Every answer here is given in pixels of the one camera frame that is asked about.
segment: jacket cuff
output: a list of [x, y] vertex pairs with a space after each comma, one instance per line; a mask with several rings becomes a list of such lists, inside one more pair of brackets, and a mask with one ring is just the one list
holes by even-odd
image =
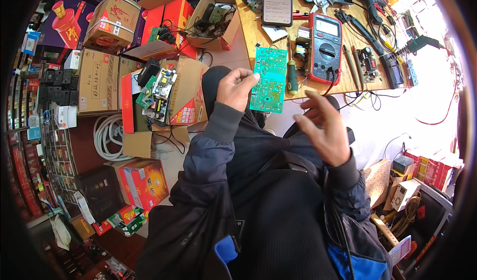
[[215, 101], [204, 135], [219, 142], [233, 141], [243, 114], [244, 112]]
[[356, 169], [355, 156], [351, 148], [350, 151], [350, 158], [345, 164], [338, 167], [328, 166], [330, 185], [335, 189], [351, 189], [359, 181], [360, 173]]

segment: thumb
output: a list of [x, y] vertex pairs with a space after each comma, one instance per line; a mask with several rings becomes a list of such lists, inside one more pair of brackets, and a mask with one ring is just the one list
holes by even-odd
[[250, 92], [252, 88], [259, 82], [260, 74], [253, 73], [252, 75], [246, 77], [238, 86], [241, 91]]
[[324, 136], [324, 131], [320, 130], [308, 117], [300, 114], [293, 116], [298, 127], [301, 129], [315, 148], [318, 148], [319, 142]]

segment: black jacket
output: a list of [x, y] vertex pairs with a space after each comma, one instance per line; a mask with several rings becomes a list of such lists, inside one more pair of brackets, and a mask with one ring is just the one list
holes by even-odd
[[[173, 206], [149, 213], [149, 236], [136, 263], [139, 280], [231, 279], [227, 263], [239, 252], [239, 228], [226, 164], [242, 115], [216, 102], [206, 131], [192, 140], [171, 190]], [[348, 245], [355, 279], [390, 279], [391, 259], [369, 220], [370, 199], [354, 157], [328, 167], [327, 175], [332, 179], [325, 189], [328, 253], [340, 276], [351, 278]]]

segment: printed circuit board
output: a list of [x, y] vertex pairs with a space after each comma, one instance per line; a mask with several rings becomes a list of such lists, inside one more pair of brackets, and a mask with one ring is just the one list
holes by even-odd
[[254, 73], [260, 80], [252, 88], [250, 109], [281, 113], [287, 78], [287, 50], [257, 48]]

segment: digital multimeter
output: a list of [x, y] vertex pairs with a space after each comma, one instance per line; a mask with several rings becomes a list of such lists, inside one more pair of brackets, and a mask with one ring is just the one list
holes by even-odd
[[340, 83], [342, 26], [339, 20], [323, 14], [310, 14], [309, 27], [313, 32], [307, 69], [308, 80], [334, 85]]

